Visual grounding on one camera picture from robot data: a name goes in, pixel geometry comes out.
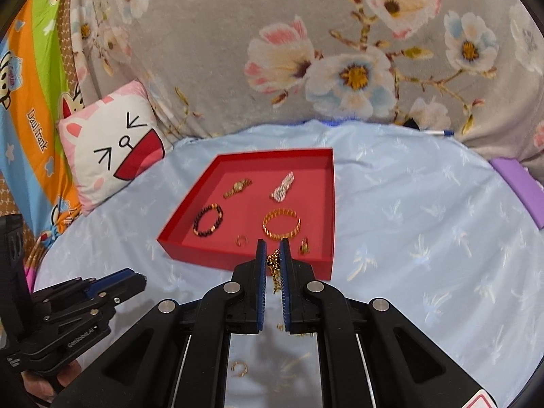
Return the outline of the person's hand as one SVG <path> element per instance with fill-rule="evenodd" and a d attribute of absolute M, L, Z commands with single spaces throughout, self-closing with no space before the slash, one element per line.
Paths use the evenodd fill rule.
<path fill-rule="evenodd" d="M 65 388 L 67 387 L 82 371 L 82 366 L 77 360 L 65 365 L 53 380 L 55 384 Z M 25 390 L 34 397 L 51 403 L 58 391 L 56 391 L 51 383 L 43 377 L 30 371 L 21 373 Z"/>

